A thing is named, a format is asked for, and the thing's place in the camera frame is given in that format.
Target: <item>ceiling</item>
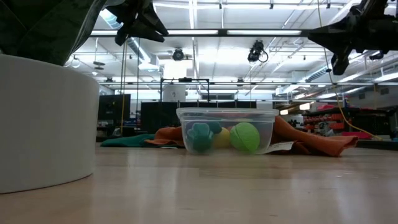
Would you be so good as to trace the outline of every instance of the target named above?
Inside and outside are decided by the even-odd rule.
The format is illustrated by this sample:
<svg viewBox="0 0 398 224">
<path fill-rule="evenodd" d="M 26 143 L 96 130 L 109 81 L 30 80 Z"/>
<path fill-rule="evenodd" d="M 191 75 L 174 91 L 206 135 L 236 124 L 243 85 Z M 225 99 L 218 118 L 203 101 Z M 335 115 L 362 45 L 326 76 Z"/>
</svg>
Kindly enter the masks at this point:
<svg viewBox="0 0 398 224">
<path fill-rule="evenodd" d="M 189 1 L 193 1 L 193 10 L 189 10 Z M 322 24 L 330 24 L 343 18 L 352 4 L 360 0 L 331 0 L 331 8 L 325 8 L 326 1 L 321 2 L 320 15 Z M 312 29 L 320 26 L 317 0 L 274 0 L 274 8 L 269 9 L 269 1 L 264 0 L 222 0 L 223 9 L 219 9 L 219 1 L 212 0 L 154 0 L 154 6 L 160 20 L 168 29 Z M 394 14 L 395 9 L 389 7 L 386 14 Z M 99 16 L 95 29 L 110 29 L 109 24 Z M 262 40 L 269 54 L 266 63 L 250 64 L 247 60 L 249 48 L 255 40 Z M 326 65 L 323 48 L 306 38 L 255 38 L 255 37 L 165 37 L 164 43 L 146 39 L 136 39 L 141 48 L 148 54 L 158 57 L 161 65 L 171 60 L 171 53 L 181 48 L 190 58 L 193 55 L 193 42 L 197 44 L 198 78 L 209 78 L 217 82 L 235 82 L 244 78 L 247 82 L 297 82 L 305 75 Z M 326 50 L 328 60 L 332 54 Z M 104 80 L 113 77 L 120 81 L 122 71 L 123 47 L 114 43 L 111 37 L 90 37 L 74 56 L 81 64 L 77 69 L 95 78 Z M 385 56 L 383 61 L 364 62 L 357 60 L 349 66 L 346 75 L 334 79 L 339 80 L 348 75 L 360 72 L 365 68 L 377 66 L 382 62 L 396 59 L 395 52 Z M 94 61 L 103 62 L 104 70 L 94 70 Z M 77 67 L 75 60 L 69 67 Z M 139 70 L 137 55 L 127 47 L 126 75 L 127 81 L 137 80 L 151 82 L 160 80 L 160 72 Z M 188 68 L 187 76 L 194 77 L 192 66 Z M 324 75 L 313 82 L 329 82 Z M 275 90 L 277 86 L 259 86 L 257 89 Z"/>
</svg>

